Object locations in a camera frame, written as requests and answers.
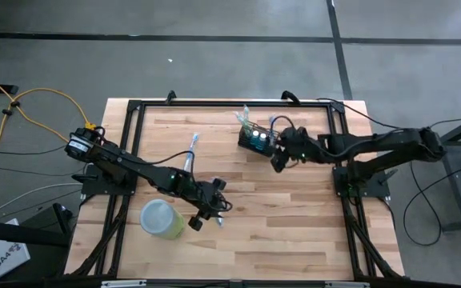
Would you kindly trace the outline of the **white metal bracket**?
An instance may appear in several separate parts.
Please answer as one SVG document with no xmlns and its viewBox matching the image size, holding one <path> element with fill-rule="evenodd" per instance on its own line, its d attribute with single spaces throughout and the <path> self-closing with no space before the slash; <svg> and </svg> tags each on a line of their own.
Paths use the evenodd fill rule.
<svg viewBox="0 0 461 288">
<path fill-rule="evenodd" d="M 325 282 L 323 288 L 371 288 L 367 282 Z"/>
<path fill-rule="evenodd" d="M 145 288 L 147 280 L 113 280 L 104 281 L 100 288 Z"/>
</svg>

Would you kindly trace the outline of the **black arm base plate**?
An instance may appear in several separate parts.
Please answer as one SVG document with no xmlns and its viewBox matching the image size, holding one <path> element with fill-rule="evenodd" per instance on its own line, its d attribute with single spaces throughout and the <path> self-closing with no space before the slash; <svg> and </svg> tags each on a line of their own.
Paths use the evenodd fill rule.
<svg viewBox="0 0 461 288">
<path fill-rule="evenodd" d="M 387 198 L 391 194 L 388 179 L 398 170 L 381 171 L 370 178 L 351 178 L 346 167 L 334 167 L 332 177 L 335 193 L 342 198 Z"/>
<path fill-rule="evenodd" d="M 74 174 L 71 177 L 82 183 L 82 193 L 87 196 L 96 194 L 131 196 L 136 191 L 138 181 L 137 176 L 125 174 L 122 182 L 117 183 L 94 164 L 89 164 L 81 174 Z"/>
</svg>

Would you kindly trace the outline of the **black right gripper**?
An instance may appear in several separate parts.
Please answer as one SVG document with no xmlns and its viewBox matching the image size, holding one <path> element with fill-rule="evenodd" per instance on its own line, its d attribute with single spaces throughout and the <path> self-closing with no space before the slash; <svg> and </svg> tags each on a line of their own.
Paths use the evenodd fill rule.
<svg viewBox="0 0 461 288">
<path fill-rule="evenodd" d="M 282 172 L 287 162 L 292 160 L 299 161 L 304 158 L 305 145 L 307 140 L 307 130 L 305 127 L 287 127 L 281 133 L 274 132 L 275 151 L 271 158 L 271 165 L 277 173 Z"/>
</svg>

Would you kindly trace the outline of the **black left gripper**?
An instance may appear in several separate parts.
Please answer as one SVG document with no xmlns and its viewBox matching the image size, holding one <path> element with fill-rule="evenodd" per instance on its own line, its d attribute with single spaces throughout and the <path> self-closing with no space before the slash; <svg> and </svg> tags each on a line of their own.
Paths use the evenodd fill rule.
<svg viewBox="0 0 461 288">
<path fill-rule="evenodd" d="M 226 182 L 221 178 L 214 178 L 212 182 L 199 182 L 191 179 L 190 184 L 192 188 L 188 202 L 195 206 L 198 212 L 190 218 L 188 226 L 195 231 L 200 231 L 203 219 L 216 222 L 215 217 L 222 218 L 222 214 L 226 212 L 226 199 L 222 195 Z"/>
</svg>

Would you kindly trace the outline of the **green plastic cup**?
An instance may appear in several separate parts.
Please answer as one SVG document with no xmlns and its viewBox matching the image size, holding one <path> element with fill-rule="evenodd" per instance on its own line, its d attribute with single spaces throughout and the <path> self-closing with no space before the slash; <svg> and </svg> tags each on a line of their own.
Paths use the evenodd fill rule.
<svg viewBox="0 0 461 288">
<path fill-rule="evenodd" d="M 139 222 L 148 234 L 168 240 L 178 238 L 185 228 L 184 217 L 162 199 L 149 201 L 141 209 Z"/>
</svg>

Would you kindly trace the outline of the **black floor stand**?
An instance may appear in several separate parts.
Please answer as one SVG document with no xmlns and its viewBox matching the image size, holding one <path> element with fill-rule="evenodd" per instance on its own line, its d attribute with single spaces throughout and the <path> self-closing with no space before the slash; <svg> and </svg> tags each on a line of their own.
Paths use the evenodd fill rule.
<svg viewBox="0 0 461 288">
<path fill-rule="evenodd" d="M 43 246 L 68 247 L 70 220 L 74 215 L 66 207 L 54 203 L 41 210 L 21 225 L 0 223 L 0 240 Z"/>
</svg>

